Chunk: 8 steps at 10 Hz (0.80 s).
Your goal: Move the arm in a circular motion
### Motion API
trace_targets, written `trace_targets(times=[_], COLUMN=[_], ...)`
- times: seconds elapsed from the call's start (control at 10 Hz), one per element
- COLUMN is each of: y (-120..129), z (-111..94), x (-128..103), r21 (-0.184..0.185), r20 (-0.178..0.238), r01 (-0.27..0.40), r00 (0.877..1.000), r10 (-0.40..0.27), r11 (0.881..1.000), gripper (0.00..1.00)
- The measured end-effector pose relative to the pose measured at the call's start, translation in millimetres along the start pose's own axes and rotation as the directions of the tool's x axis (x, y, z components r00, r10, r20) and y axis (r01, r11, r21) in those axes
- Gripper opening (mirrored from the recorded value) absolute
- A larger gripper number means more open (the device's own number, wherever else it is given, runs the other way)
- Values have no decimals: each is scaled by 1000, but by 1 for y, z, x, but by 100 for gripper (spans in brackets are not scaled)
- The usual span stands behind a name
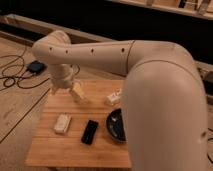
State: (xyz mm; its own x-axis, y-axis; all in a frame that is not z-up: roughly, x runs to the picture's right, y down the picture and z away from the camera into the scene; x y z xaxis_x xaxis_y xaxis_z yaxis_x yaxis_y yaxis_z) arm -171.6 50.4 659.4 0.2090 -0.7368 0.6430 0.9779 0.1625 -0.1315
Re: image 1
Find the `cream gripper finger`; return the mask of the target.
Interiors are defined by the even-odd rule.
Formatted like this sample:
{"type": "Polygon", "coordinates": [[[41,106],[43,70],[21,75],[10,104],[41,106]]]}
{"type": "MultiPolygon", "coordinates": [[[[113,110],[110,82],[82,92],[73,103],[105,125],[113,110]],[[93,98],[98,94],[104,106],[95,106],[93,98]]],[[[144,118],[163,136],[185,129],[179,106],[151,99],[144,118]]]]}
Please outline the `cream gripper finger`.
{"type": "Polygon", "coordinates": [[[69,93],[76,103],[85,103],[88,101],[81,84],[78,82],[73,84],[73,87],[70,89],[69,93]]]}
{"type": "Polygon", "coordinates": [[[50,89],[51,95],[55,95],[57,93],[58,89],[59,88],[57,86],[52,86],[50,89]]]}

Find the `cream white gripper body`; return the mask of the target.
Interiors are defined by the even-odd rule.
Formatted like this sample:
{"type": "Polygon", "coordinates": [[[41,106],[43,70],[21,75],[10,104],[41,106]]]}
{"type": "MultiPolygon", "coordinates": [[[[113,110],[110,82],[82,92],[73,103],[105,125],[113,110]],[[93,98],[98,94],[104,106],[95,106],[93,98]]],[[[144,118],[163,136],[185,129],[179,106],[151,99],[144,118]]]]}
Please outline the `cream white gripper body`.
{"type": "Polygon", "coordinates": [[[68,89],[72,86],[74,71],[69,64],[51,65],[50,75],[55,89],[68,89]]]}

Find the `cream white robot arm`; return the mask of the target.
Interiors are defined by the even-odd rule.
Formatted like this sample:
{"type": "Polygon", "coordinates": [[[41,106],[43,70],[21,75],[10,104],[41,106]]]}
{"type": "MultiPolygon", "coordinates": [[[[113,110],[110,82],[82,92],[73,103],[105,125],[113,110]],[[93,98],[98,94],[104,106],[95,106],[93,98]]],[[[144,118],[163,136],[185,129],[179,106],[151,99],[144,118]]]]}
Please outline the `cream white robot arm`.
{"type": "Polygon", "coordinates": [[[54,31],[33,55],[48,66],[56,89],[69,88],[70,64],[125,77],[121,110],[132,171],[205,171],[208,107],[191,54],[167,41],[73,44],[54,31]]]}

